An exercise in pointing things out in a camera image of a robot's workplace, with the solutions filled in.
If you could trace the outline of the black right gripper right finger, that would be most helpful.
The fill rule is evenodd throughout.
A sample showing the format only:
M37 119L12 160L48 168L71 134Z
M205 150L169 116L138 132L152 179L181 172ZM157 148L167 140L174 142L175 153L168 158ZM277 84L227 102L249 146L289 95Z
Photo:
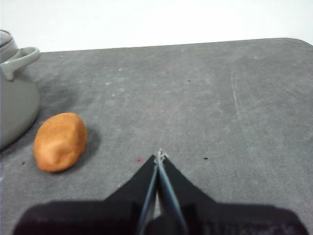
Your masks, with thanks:
M161 215L148 235L307 235L299 217L271 205L219 203L191 183L162 150L155 158Z

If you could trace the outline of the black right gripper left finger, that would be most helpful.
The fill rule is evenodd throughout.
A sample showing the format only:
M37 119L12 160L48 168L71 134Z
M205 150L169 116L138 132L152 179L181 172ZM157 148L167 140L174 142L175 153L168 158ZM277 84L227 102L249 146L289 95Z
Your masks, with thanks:
M153 214L157 165L151 156L104 200L54 201L30 207L15 235L136 235Z

